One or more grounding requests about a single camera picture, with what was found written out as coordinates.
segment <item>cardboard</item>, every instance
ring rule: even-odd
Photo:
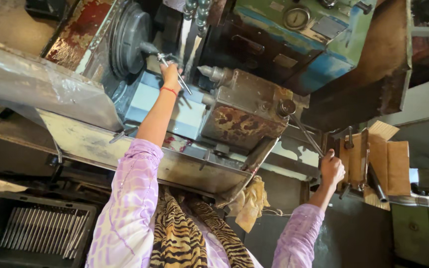
[[[377,174],[382,190],[387,195],[409,196],[409,157],[408,142],[389,142],[399,128],[376,121],[368,129],[369,154],[368,161]],[[339,156],[346,167],[346,175],[342,182],[337,185],[341,189],[343,182],[350,182],[353,186],[362,180],[361,171],[361,134],[355,134],[352,137],[354,148],[346,150],[344,141],[340,142]],[[380,203],[374,190],[365,186],[365,203],[376,207],[390,210],[389,203]]]
[[[388,194],[409,196],[411,192],[408,142],[387,142],[388,146]]]

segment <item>pressure gauge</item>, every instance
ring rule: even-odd
[[[306,8],[294,8],[284,13],[284,26],[290,30],[306,27],[310,19],[310,12]]]

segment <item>person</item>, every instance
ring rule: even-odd
[[[86,267],[261,267],[205,202],[185,198],[180,205],[168,187],[158,185],[161,147],[181,89],[177,65],[160,68],[164,85],[119,161]],[[325,210],[345,174],[333,150],[323,158],[321,173],[320,187],[307,204],[294,210],[281,234],[273,267],[312,266]]]

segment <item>lavender kurta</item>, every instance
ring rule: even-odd
[[[100,214],[86,267],[147,268],[153,246],[154,213],[158,200],[157,170],[162,150],[134,139],[120,159],[109,202]],[[230,267],[223,246],[202,222],[192,217],[206,240],[208,266]],[[311,267],[314,242],[324,219],[317,206],[296,208],[277,242],[273,267]],[[251,255],[255,267],[261,267]]]

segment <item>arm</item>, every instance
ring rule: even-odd
[[[161,64],[160,69],[162,70],[165,81],[163,87],[172,89],[178,94],[181,86],[178,84],[178,74],[176,73],[177,65],[171,64],[166,67]],[[173,92],[169,90],[160,90],[155,104],[140,124],[136,138],[147,140],[162,148],[166,128],[168,127],[168,122],[170,122],[175,100],[176,95]]]
[[[162,72],[165,86],[179,91],[176,65]],[[161,90],[137,138],[120,159],[109,202],[97,219],[86,267],[148,267],[153,247],[149,223],[158,200],[157,170],[175,100],[173,92]]]
[[[335,187],[345,174],[340,159],[330,150],[322,159],[322,183],[307,204],[296,208],[277,241],[272,267],[312,267],[314,242]]]

